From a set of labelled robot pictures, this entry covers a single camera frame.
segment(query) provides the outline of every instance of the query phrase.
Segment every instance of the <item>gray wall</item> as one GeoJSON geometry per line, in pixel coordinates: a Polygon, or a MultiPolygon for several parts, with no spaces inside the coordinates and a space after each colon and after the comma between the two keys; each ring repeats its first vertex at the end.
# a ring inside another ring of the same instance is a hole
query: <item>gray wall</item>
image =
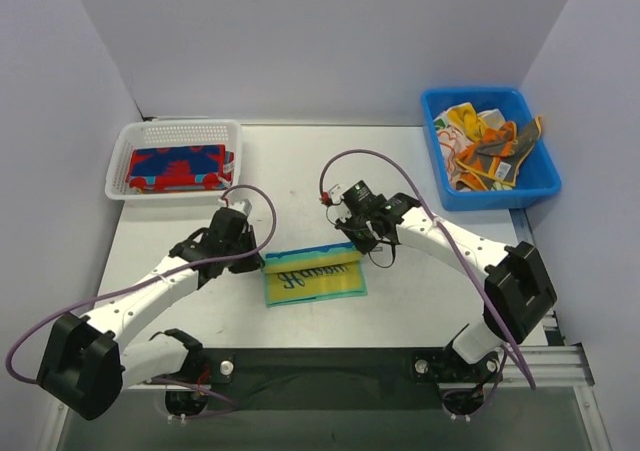
{"type": "MultiPolygon", "coordinates": [[[[119,207],[104,176],[137,115],[79,0],[0,0],[0,350],[96,292],[119,207]]],[[[45,336],[17,359],[34,376],[45,336]]],[[[0,372],[0,447],[35,449],[49,398],[0,372]]]]}
{"type": "Polygon", "coordinates": [[[392,124],[520,85],[566,1],[82,0],[147,115],[392,124]]]}
{"type": "Polygon", "coordinates": [[[569,0],[523,86],[564,180],[529,217],[616,450],[640,442],[638,16],[638,0],[569,0]]]}

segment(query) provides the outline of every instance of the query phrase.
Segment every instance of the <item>white table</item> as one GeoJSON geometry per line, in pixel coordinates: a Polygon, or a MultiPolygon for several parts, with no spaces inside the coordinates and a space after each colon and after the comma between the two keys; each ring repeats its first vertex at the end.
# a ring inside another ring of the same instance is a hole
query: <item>white table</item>
{"type": "MultiPolygon", "coordinates": [[[[324,163],[350,148],[369,148],[402,165],[431,204],[452,222],[489,239],[516,244],[507,210],[448,213],[440,207],[426,144],[419,127],[247,126],[244,128],[242,183],[262,188],[278,210],[279,227],[266,251],[285,251],[344,242],[325,219],[318,202],[324,163]]],[[[372,191],[390,197],[410,193],[402,177],[371,156],[348,156],[334,164],[326,187],[364,179],[372,191]]],[[[261,198],[251,198],[251,222],[261,241],[270,214],[261,198]]],[[[100,286],[105,294],[139,280],[191,232],[209,224],[215,203],[178,207],[126,204],[100,286]]],[[[376,254],[378,261],[388,255],[376,254]]],[[[205,347],[405,347],[443,346],[482,312],[469,280],[439,261],[398,248],[390,269],[363,259],[366,297],[267,308],[259,272],[225,273],[176,303],[134,342],[156,331],[180,328],[205,347]]],[[[546,345],[539,326],[525,341],[546,345]]]]}

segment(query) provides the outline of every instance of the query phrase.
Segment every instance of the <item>white plastic laundry basket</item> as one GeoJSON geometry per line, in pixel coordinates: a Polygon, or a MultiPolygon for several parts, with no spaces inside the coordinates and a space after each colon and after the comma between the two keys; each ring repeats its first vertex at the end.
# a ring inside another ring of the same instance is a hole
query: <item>white plastic laundry basket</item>
{"type": "Polygon", "coordinates": [[[158,120],[132,123],[121,132],[113,149],[104,191],[123,201],[179,200],[220,196],[224,190],[142,194],[126,182],[135,149],[224,144],[234,153],[232,185],[238,183],[242,163],[242,126],[237,121],[216,119],[158,120]]]}

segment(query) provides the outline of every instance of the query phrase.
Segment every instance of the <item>purple cable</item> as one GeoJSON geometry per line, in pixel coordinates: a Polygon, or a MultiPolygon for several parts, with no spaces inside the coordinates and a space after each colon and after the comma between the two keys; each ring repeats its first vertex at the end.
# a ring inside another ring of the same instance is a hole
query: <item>purple cable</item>
{"type": "Polygon", "coordinates": [[[197,391],[199,393],[206,394],[207,396],[211,396],[212,398],[217,399],[218,401],[223,401],[227,403],[231,408],[229,409],[221,409],[219,411],[206,411],[204,413],[197,414],[195,416],[187,416],[185,419],[193,420],[193,419],[205,419],[205,418],[213,418],[215,416],[222,416],[224,414],[230,414],[234,411],[237,411],[238,404],[232,399],[226,397],[223,394],[216,393],[215,391],[211,391],[210,389],[203,388],[201,386],[197,386],[191,383],[183,383],[182,381],[176,381],[174,379],[166,379],[166,378],[153,378],[151,381],[152,384],[164,384],[166,386],[181,386],[183,388],[192,389],[193,391],[197,391]]]}
{"type": "MultiPolygon", "coordinates": [[[[413,182],[413,180],[409,177],[407,172],[404,169],[402,169],[400,167],[400,165],[398,163],[396,163],[394,160],[392,160],[391,158],[385,156],[384,154],[378,153],[377,151],[371,151],[369,149],[350,149],[348,151],[343,151],[342,153],[336,154],[333,158],[331,158],[327,162],[327,164],[324,165],[324,168],[322,169],[322,172],[320,173],[320,182],[319,182],[320,196],[322,196],[323,193],[324,193],[324,177],[327,174],[327,171],[329,170],[329,167],[335,161],[337,161],[338,159],[342,158],[343,156],[348,156],[349,154],[369,154],[371,156],[376,156],[377,158],[380,158],[380,159],[386,161],[391,166],[396,168],[398,170],[398,172],[402,175],[402,177],[407,181],[409,186],[411,187],[411,190],[413,191],[413,193],[418,198],[418,201],[420,202],[420,206],[422,206],[424,208],[425,212],[427,213],[427,216],[429,216],[429,219],[431,219],[431,220],[435,219],[435,217],[436,217],[435,214],[433,214],[431,209],[429,209],[429,206],[427,206],[427,203],[424,200],[424,198],[422,197],[422,194],[420,194],[420,191],[418,190],[418,188],[415,185],[415,183],[413,182]]],[[[442,234],[444,235],[444,237],[449,242],[449,245],[451,246],[451,249],[455,253],[456,257],[458,258],[458,261],[460,261],[460,264],[462,265],[465,273],[467,274],[467,276],[469,277],[469,279],[473,283],[473,286],[476,288],[476,290],[480,294],[480,297],[484,301],[484,304],[487,306],[487,309],[489,310],[489,312],[491,313],[491,315],[495,319],[496,323],[498,324],[498,327],[500,328],[500,331],[502,331],[502,334],[504,335],[505,339],[507,340],[509,345],[511,345],[511,348],[513,349],[513,354],[515,354],[515,357],[516,357],[516,360],[514,360],[515,365],[522,372],[522,374],[525,376],[525,378],[527,378],[527,381],[529,382],[529,387],[532,390],[535,390],[536,389],[536,382],[533,379],[533,375],[531,374],[531,370],[529,369],[529,366],[527,365],[527,362],[525,361],[524,356],[520,352],[520,348],[518,347],[518,343],[516,343],[515,338],[509,332],[509,328],[507,327],[506,323],[504,322],[504,320],[502,319],[502,317],[498,313],[498,310],[496,309],[496,307],[493,305],[493,303],[489,299],[489,296],[487,295],[487,293],[484,290],[484,286],[482,286],[482,283],[478,280],[478,277],[473,272],[473,269],[471,269],[471,266],[469,265],[469,263],[467,263],[467,260],[462,255],[462,252],[460,251],[460,248],[458,247],[458,245],[456,244],[455,240],[453,239],[453,236],[451,236],[451,233],[449,233],[449,230],[440,221],[436,221],[436,224],[438,225],[438,228],[440,228],[440,231],[442,231],[442,234]]]]}
{"type": "Polygon", "coordinates": [[[256,253],[259,253],[262,249],[264,249],[267,246],[267,244],[269,244],[269,241],[271,241],[271,238],[273,238],[273,235],[276,232],[276,226],[277,226],[277,223],[278,223],[278,218],[277,218],[277,214],[276,214],[276,208],[273,205],[273,201],[271,201],[269,196],[267,196],[264,191],[262,191],[261,189],[255,187],[255,186],[252,186],[250,184],[237,184],[235,186],[232,186],[229,189],[227,189],[222,194],[222,196],[220,198],[221,199],[225,199],[225,196],[227,194],[229,194],[231,191],[236,190],[236,189],[243,189],[243,188],[244,189],[250,189],[250,190],[255,191],[256,193],[258,193],[259,195],[261,195],[265,199],[265,201],[267,202],[267,204],[269,205],[269,208],[271,210],[271,216],[273,218],[273,222],[271,224],[271,231],[269,232],[269,235],[267,236],[267,238],[262,242],[262,244],[260,244],[260,246],[257,246],[255,249],[253,249],[251,251],[247,251],[246,253],[242,253],[242,254],[237,254],[235,256],[220,256],[220,257],[216,257],[216,258],[201,259],[199,261],[194,261],[192,263],[183,264],[182,266],[178,266],[177,268],[173,268],[173,269],[170,269],[169,271],[164,272],[162,275],[154,276],[153,278],[149,278],[146,281],[142,281],[142,282],[140,282],[138,284],[134,284],[133,286],[129,286],[128,288],[124,288],[124,289],[121,289],[119,291],[114,291],[112,293],[104,294],[102,296],[94,296],[92,298],[88,298],[88,299],[85,299],[83,301],[79,301],[79,302],[77,302],[75,304],[72,304],[70,306],[67,306],[66,308],[63,308],[63,309],[61,309],[59,311],[56,311],[53,314],[50,314],[49,316],[47,316],[46,318],[42,319],[37,324],[33,325],[31,328],[29,328],[11,346],[11,348],[7,352],[7,356],[5,357],[5,360],[4,360],[4,366],[7,369],[7,372],[9,373],[9,375],[12,378],[17,379],[18,381],[21,381],[23,383],[38,384],[38,382],[35,379],[28,378],[28,377],[18,373],[13,368],[13,357],[15,356],[16,352],[18,351],[18,349],[20,349],[20,346],[22,346],[27,339],[29,339],[37,331],[39,331],[41,328],[43,328],[44,326],[49,324],[51,321],[53,321],[54,319],[62,316],[65,313],[71,312],[71,311],[76,310],[78,308],[83,308],[83,307],[88,306],[90,304],[98,303],[100,301],[105,301],[107,299],[117,298],[118,296],[122,296],[124,294],[133,293],[134,291],[138,291],[138,290],[144,288],[145,286],[148,286],[148,285],[150,285],[152,283],[155,283],[156,281],[159,281],[163,277],[164,278],[168,278],[169,276],[172,276],[172,275],[174,275],[176,273],[184,271],[185,269],[193,268],[194,266],[200,266],[200,265],[203,265],[203,264],[211,264],[211,263],[219,263],[219,262],[224,262],[224,261],[232,261],[232,260],[236,260],[236,259],[244,259],[244,258],[248,258],[249,256],[253,256],[256,253]]]}
{"type": "MultiPolygon", "coordinates": [[[[498,368],[498,372],[496,373],[496,381],[493,383],[493,386],[491,387],[491,391],[489,391],[489,394],[485,398],[484,403],[482,403],[478,409],[476,409],[474,412],[469,413],[465,416],[469,416],[469,418],[473,418],[482,410],[484,410],[487,406],[489,406],[491,404],[491,401],[493,401],[496,391],[498,390],[498,385],[502,381],[502,372],[504,371],[504,366],[505,364],[507,364],[508,354],[506,353],[506,348],[503,347],[503,349],[505,350],[505,353],[504,353],[504,356],[502,357],[502,361],[500,362],[500,367],[498,368]]],[[[447,396],[451,396],[452,394],[461,393],[465,391],[467,390],[466,389],[450,389],[449,391],[445,391],[444,393],[442,393],[442,399],[444,400],[444,398],[446,398],[447,396]]],[[[449,411],[447,407],[444,405],[444,403],[442,404],[442,409],[444,410],[445,413],[452,414],[451,411],[449,411]]],[[[466,420],[465,416],[459,416],[456,414],[453,414],[453,416],[455,416],[456,419],[466,420]]]]}

